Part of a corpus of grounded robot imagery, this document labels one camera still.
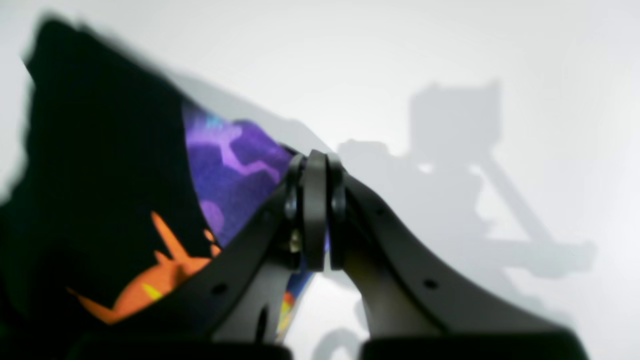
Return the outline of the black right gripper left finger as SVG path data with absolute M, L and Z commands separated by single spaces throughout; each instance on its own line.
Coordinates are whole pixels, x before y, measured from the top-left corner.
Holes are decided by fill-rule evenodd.
M 324 268 L 327 157 L 291 161 L 285 180 L 222 253 L 148 309 L 84 338 L 69 360 L 291 360 L 275 344 L 290 276 Z

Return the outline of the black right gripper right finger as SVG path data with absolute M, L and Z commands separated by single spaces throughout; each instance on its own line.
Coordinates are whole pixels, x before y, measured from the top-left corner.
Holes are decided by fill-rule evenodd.
M 422 244 L 375 191 L 326 157 L 330 264 L 361 294 L 362 360 L 586 360 L 566 326 L 480 287 Z

